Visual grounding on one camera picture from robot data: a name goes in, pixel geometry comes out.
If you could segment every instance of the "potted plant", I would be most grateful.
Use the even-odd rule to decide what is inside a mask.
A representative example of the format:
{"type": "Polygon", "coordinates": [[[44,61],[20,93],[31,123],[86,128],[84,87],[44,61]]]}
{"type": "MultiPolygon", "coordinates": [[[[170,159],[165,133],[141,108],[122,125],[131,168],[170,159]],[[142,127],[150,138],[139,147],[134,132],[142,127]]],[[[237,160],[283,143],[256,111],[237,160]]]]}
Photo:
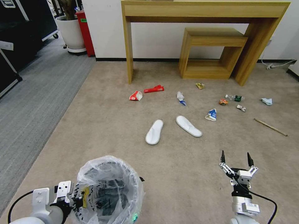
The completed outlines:
{"type": "Polygon", "coordinates": [[[56,18],[57,26],[67,49],[72,53],[86,51],[77,16],[75,0],[58,0],[64,10],[64,16],[56,18]]]}

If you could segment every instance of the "garbage bag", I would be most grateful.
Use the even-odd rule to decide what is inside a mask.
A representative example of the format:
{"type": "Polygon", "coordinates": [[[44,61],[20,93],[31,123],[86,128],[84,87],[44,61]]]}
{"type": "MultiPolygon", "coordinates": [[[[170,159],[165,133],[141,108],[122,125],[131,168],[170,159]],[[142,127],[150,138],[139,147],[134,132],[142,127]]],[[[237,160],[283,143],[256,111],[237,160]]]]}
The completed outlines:
{"type": "Polygon", "coordinates": [[[84,192],[83,206],[75,209],[77,223],[132,224],[141,211],[143,184],[123,160],[104,156],[81,167],[75,192],[84,192]]]}

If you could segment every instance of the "white power cord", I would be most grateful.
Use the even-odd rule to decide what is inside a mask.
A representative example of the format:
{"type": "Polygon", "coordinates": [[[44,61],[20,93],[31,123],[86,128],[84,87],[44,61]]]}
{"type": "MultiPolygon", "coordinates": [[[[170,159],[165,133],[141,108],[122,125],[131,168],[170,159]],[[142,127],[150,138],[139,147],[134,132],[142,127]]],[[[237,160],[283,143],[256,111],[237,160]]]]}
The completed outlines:
{"type": "Polygon", "coordinates": [[[264,55],[265,55],[265,53],[263,53],[263,56],[262,56],[261,61],[262,61],[262,64],[264,64],[264,65],[267,66],[267,67],[266,67],[267,70],[270,70],[270,69],[275,68],[275,67],[281,67],[281,66],[284,66],[284,65],[286,65],[286,64],[289,64],[289,63],[291,63],[291,62],[293,62],[293,61],[296,61],[296,60],[291,60],[291,61],[289,61],[289,62],[286,62],[286,63],[282,64],[282,65],[273,65],[272,63],[271,63],[271,64],[266,64],[265,62],[263,62],[264,55]]]}

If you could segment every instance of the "white wall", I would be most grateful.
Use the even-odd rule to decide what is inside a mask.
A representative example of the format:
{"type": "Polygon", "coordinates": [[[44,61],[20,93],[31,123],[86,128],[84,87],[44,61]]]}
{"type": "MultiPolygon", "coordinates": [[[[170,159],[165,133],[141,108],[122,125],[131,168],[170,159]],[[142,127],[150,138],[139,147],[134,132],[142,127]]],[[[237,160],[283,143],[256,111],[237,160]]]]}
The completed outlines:
{"type": "MultiPolygon", "coordinates": [[[[97,58],[125,58],[120,0],[83,0],[97,58]]],[[[292,0],[264,59],[299,58],[299,0],[292,0]]],[[[244,33],[247,24],[132,23],[134,58],[179,58],[186,26],[228,26],[244,33]]],[[[193,49],[191,57],[219,58],[220,48],[193,49]]]]}

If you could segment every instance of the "green bottle label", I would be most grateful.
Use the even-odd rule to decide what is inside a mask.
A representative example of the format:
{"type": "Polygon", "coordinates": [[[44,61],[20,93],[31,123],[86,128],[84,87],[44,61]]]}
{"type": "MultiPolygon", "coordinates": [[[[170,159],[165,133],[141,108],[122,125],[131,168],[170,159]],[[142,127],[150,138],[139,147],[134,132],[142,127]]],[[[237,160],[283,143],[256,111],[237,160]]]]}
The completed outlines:
{"type": "Polygon", "coordinates": [[[235,101],[240,102],[242,99],[242,96],[236,96],[235,101]]]}

